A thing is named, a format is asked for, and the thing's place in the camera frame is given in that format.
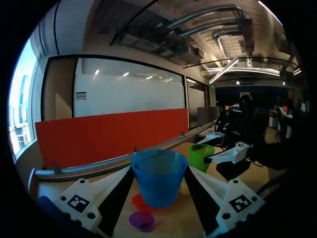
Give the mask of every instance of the sign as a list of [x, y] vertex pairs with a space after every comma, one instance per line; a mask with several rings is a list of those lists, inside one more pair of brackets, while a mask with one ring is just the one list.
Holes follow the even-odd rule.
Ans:
[[77, 100], [86, 100], [86, 92], [77, 92], [76, 101]]

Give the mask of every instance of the partition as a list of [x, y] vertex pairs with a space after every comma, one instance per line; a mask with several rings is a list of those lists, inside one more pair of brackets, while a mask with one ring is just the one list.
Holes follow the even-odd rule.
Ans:
[[41, 95], [42, 121], [72, 118], [74, 71], [77, 58], [50, 58]]
[[197, 108], [210, 107], [209, 88], [207, 85], [187, 77], [189, 128], [197, 127]]
[[199, 107], [197, 108], [197, 126], [201, 127], [211, 121], [217, 120], [219, 115], [219, 107]]
[[75, 117], [35, 123], [46, 169], [87, 165], [133, 153], [188, 131], [187, 108]]

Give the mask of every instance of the window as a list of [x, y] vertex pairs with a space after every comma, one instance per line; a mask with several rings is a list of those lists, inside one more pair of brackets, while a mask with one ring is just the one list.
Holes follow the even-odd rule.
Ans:
[[[86, 97], [76, 98], [78, 92]], [[183, 76], [179, 74], [118, 60], [78, 59], [75, 117], [184, 107]]]
[[10, 88], [8, 126], [15, 155], [31, 141], [28, 110], [35, 63], [36, 57], [29, 39], [17, 62]]
[[189, 128], [197, 127], [197, 108], [210, 107], [209, 87], [187, 77]]

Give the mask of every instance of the ceiling light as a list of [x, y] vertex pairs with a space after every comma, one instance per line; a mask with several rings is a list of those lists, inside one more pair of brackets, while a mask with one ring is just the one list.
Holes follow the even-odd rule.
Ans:
[[294, 70], [293, 73], [297, 73], [298, 71], [300, 71], [300, 68], [298, 68], [297, 70]]
[[[219, 72], [224, 68], [208, 68], [207, 72]], [[233, 67], [228, 70], [228, 72], [253, 72], [253, 73], [264, 73], [274, 76], [280, 76], [280, 72], [276, 69], [267, 69], [267, 68], [240, 68]]]
[[187, 79], [187, 81], [189, 81], [189, 82], [192, 82], [192, 83], [196, 83], [195, 81], [193, 81], [193, 80], [190, 80], [190, 79]]
[[168, 82], [168, 81], [171, 81], [173, 79], [173, 77], [169, 77], [169, 78], [167, 78], [167, 79], [163, 79], [163, 81], [162, 82]]
[[257, 75], [239, 75], [239, 77], [256, 77]]
[[274, 13], [267, 7], [264, 5], [263, 2], [259, 1], [259, 3], [270, 13], [272, 14], [272, 16], [280, 23], [281, 26], [283, 26], [283, 24], [281, 23], [281, 21], [274, 15]]
[[222, 68], [222, 70], [217, 73], [210, 81], [209, 84], [212, 84], [214, 81], [216, 81], [221, 75], [223, 75], [225, 72], [227, 72], [232, 66], [234, 66], [236, 63], [239, 62], [239, 58], [238, 57], [234, 57], [233, 60], [230, 61], [229, 64], [227, 64], [224, 68]]
[[158, 76], [158, 75], [148, 74], [148, 73], [134, 73], [134, 74], [139, 74], [139, 75], [150, 75], [150, 76]]
[[293, 72], [293, 74], [294, 74], [294, 75], [297, 75], [297, 74], [299, 74], [300, 72], [301, 72], [301, 70], [300, 70], [300, 71], [297, 71], [296, 73]]

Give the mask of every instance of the red panel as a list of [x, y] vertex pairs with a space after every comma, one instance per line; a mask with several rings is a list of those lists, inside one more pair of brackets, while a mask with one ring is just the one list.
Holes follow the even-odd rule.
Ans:
[[157, 145], [187, 132], [187, 108], [35, 123], [45, 167], [87, 165]]

